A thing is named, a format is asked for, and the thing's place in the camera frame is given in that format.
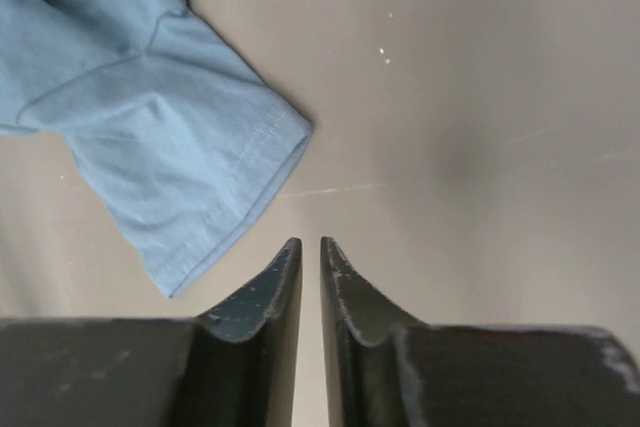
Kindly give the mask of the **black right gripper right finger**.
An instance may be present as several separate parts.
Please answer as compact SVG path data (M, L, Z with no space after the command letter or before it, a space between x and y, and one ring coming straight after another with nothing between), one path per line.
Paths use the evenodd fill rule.
M425 323L320 244L333 426L635 426L639 369L589 326Z

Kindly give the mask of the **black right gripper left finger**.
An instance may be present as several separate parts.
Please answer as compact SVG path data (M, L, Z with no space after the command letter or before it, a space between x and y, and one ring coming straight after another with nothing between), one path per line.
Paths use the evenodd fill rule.
M5 318L5 426L288 426L302 244L186 318Z

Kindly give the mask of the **blue-grey t-shirt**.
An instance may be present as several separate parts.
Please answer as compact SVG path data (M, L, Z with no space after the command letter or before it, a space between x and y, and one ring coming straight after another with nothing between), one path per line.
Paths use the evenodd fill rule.
M257 220L312 135L188 0L1 0L1 130L64 138L167 297Z

